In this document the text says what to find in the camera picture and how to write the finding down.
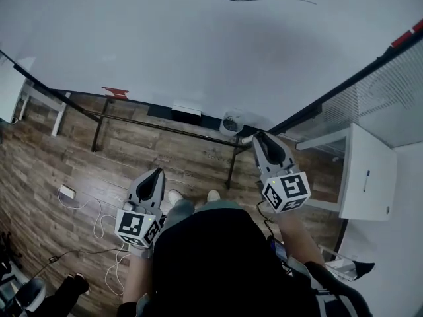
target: floor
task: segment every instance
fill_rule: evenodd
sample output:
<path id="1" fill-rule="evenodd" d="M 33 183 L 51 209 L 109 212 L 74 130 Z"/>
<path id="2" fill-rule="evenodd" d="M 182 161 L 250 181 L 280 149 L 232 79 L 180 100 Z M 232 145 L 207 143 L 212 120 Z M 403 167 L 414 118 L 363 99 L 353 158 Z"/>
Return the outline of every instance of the floor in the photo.
<path id="1" fill-rule="evenodd" d="M 104 102 L 103 98 L 93 96 L 73 95 L 71 98 L 99 112 Z M 140 104 L 116 101 L 110 105 L 109 112 L 221 138 L 216 131 L 149 117 L 147 109 Z M 90 201 L 77 211 L 59 204 L 57 191 L 61 184 L 77 191 L 75 201 L 66 201 L 66 204 L 78 207 L 97 198 L 101 201 L 102 214 L 115 215 L 122 207 L 132 180 L 157 166 L 165 171 L 166 192 L 178 189 L 201 205 L 208 190 L 217 189 L 222 198 L 242 205 L 263 233 L 269 235 L 256 210 L 260 201 L 255 186 L 258 170 L 250 151 L 238 156 L 232 188 L 226 190 L 224 181 L 231 161 L 231 147 L 105 120 L 98 140 L 99 151 L 92 153 L 94 121 L 68 107 L 59 136 L 51 137 L 55 118 L 54 111 L 31 102 L 23 121 L 3 129 L 0 145 L 0 230 L 12 232 L 13 243 L 23 253 L 22 264 L 29 277 L 52 255 L 75 249 L 97 251 L 122 246 L 113 234 L 113 218 L 106 217 L 102 221 L 103 239 L 93 236 L 99 210 L 96 201 Z M 293 143 L 287 143 L 294 149 Z M 318 151 L 294 150 L 293 153 L 300 169 L 307 172 L 313 198 L 336 201 L 342 163 L 333 162 L 330 155 Z M 163 203 L 162 208 L 169 210 L 169 204 Z M 270 213 L 267 207 L 263 210 Z M 337 215 L 307 206 L 300 209 L 300 213 L 317 243 L 334 248 L 342 223 Z M 280 236 L 276 225 L 272 225 L 272 229 Z M 99 225 L 96 234 L 101 235 Z M 115 255 L 115 251 L 97 255 L 70 253 L 43 271 L 41 278 L 48 282 L 48 290 L 52 292 L 68 273 L 81 272 L 90 283 L 91 294 L 79 299 L 73 314 L 115 316 L 121 297 L 111 293 L 104 283 L 106 270 L 116 262 Z M 123 283 L 127 266 L 127 260 L 123 260 L 119 268 Z M 117 293 L 122 292 L 115 275 L 108 276 L 108 283 Z"/>

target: white wall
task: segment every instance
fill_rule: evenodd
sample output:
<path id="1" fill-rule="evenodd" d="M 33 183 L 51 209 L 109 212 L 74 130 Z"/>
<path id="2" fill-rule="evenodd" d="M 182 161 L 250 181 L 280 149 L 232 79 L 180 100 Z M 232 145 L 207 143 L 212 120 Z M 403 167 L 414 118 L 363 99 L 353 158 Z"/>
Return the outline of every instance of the white wall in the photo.
<path id="1" fill-rule="evenodd" d="M 351 220 L 340 253 L 375 262 L 353 282 L 375 317 L 413 317 L 423 303 L 423 143 L 396 148 L 397 186 L 390 221 Z"/>
<path id="2" fill-rule="evenodd" d="M 0 49 L 50 88 L 268 129 L 383 54 L 423 17 L 423 0 L 0 0 Z"/>

